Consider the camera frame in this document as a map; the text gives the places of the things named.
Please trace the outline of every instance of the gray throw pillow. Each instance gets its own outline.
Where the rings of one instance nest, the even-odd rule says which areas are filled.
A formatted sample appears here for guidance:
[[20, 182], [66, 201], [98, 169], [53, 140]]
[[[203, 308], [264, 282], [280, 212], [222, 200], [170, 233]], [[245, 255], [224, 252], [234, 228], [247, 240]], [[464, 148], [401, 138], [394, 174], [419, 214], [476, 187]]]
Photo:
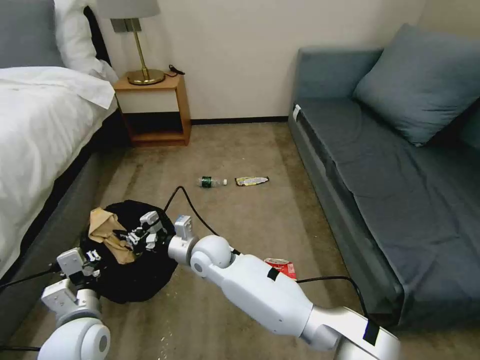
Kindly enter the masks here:
[[64, 67], [54, 0], [0, 0], [0, 68]]
[[405, 24], [354, 96], [421, 146], [480, 97], [480, 41]]

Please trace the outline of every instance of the baseboard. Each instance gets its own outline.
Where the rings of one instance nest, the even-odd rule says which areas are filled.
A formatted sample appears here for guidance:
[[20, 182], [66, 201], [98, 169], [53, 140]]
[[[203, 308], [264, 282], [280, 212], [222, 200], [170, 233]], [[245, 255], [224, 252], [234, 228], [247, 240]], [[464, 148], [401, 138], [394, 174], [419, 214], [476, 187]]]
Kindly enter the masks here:
[[232, 117], [216, 119], [192, 119], [192, 125], [286, 123], [288, 116]]

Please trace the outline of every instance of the red wrapper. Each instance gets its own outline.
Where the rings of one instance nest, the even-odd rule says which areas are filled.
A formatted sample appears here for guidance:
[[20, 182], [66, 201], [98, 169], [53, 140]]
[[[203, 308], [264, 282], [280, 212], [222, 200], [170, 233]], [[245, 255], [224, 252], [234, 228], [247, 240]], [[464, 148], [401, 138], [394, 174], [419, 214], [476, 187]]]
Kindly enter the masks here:
[[287, 275], [289, 278], [293, 280], [297, 280], [297, 274], [295, 273], [294, 264], [291, 261], [284, 260], [284, 259], [274, 259], [271, 257], [266, 258], [263, 260], [272, 268], [277, 269], [279, 272]]

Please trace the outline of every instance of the sofa cushion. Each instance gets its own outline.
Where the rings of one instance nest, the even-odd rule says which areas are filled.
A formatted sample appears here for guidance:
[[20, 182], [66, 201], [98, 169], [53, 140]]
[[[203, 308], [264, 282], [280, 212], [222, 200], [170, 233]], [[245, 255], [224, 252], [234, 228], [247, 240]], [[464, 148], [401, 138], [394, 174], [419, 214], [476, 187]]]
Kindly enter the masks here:
[[0, 69], [64, 66], [53, 0], [0, 0], [0, 7]]
[[400, 325], [480, 320], [480, 153], [415, 147], [354, 101], [298, 104], [327, 175], [339, 175], [335, 190], [350, 193], [403, 286]]
[[480, 150], [480, 99], [465, 113], [464, 125], [459, 132], [459, 139], [465, 144]]
[[403, 25], [354, 96], [416, 146], [480, 97], [480, 41]]

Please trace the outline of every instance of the lamp shade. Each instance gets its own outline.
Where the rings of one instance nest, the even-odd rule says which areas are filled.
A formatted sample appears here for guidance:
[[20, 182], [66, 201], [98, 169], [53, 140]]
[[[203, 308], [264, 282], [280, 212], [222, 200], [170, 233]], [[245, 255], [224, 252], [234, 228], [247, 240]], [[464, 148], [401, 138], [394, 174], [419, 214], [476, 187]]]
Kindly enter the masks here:
[[157, 0], [97, 0], [98, 15], [108, 19], [148, 18], [160, 14]]

